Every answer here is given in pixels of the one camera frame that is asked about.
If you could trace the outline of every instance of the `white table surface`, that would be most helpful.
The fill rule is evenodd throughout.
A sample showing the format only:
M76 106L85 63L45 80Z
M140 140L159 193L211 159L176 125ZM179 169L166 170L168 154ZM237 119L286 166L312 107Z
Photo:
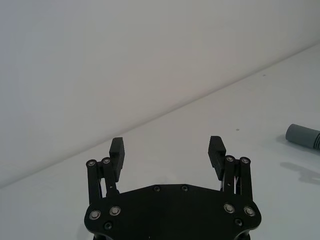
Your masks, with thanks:
M320 152L286 142L291 123L320 129L320 45L123 134L126 158L117 187L219 189L207 154L210 136L218 135L228 154L252 161L262 223L251 239L318 239ZM83 223L85 162L108 156L110 144L0 189L0 239L91 240Z

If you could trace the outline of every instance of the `gray cylindrical object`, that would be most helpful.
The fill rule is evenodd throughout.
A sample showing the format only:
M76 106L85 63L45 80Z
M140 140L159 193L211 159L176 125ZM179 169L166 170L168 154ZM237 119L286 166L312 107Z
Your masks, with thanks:
M285 139L310 149L320 149L320 131L318 130L291 124L286 131Z

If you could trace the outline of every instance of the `white wall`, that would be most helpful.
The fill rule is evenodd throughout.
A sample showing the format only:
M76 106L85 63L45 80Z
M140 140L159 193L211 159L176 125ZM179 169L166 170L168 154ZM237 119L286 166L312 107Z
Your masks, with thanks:
M319 238L320 153L286 142L291 123L320 129L320 44L123 134L121 193L153 184L219 189L211 135L227 153L251 158L262 223L252 240ZM0 189L0 239L90 240L89 159L111 141Z
M0 186L320 39L316 0L2 0Z

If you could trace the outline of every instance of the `black metal plate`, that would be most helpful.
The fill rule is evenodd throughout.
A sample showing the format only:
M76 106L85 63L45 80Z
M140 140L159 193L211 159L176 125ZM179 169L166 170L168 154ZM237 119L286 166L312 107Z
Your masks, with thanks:
M93 202L84 217L86 228L113 240L234 240L261 222L256 204L241 195L186 184L158 186L159 192L148 186ZM234 213L224 210L226 203L234 206ZM119 215L110 215L113 206L121 208ZM245 214L247 206L255 216ZM101 211L96 220L89 218L93 210ZM243 225L237 226L235 219ZM106 222L112 223L111 229L104 228Z

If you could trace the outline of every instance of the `screw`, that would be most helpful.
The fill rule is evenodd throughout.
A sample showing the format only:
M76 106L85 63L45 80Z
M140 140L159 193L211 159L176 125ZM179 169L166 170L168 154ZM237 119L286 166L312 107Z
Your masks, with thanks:
M186 186L186 185L183 185L182 187L181 187L181 189L182 189L182 191L184 191L184 192L188 192L188 186Z
M113 206L112 208L110 208L110 215L111 216L117 216L119 215L119 213L121 212L121 208L119 206Z
M104 225L105 230L110 230L112 228L112 222L107 221Z
M232 156L226 156L226 160L229 162L233 162L234 158Z
M101 215L101 212L100 212L99 210L93 210L93 211L90 213L89 218L90 218L91 220L96 220L96 219L98 219L98 218L100 217L100 215Z
M154 186L154 188L153 188L153 191L155 191L155 192L160 192L160 187L159 186Z
M88 166L90 166L90 167L92 167L92 166L95 165L95 164L96 164L95 161L90 161L90 162L88 162Z
M242 157L241 158L241 162L243 162L244 164L247 164L247 163L249 163L249 159L245 158L245 157Z
M238 226L238 227L242 227L242 225L243 225L243 223L242 223L242 221L241 221L240 218L236 218L236 219L234 220L234 224L235 224L236 226Z
M254 215L256 215L255 211L249 206L246 206L243 210L245 214L249 215L250 217L253 217Z
M224 210L229 213L229 214L232 214L235 212L235 208L234 206L232 206L231 204L228 204L226 203L224 206L223 206Z
M110 163L110 159L109 159L109 158L103 159L102 162L103 162L104 164L108 164L108 163Z

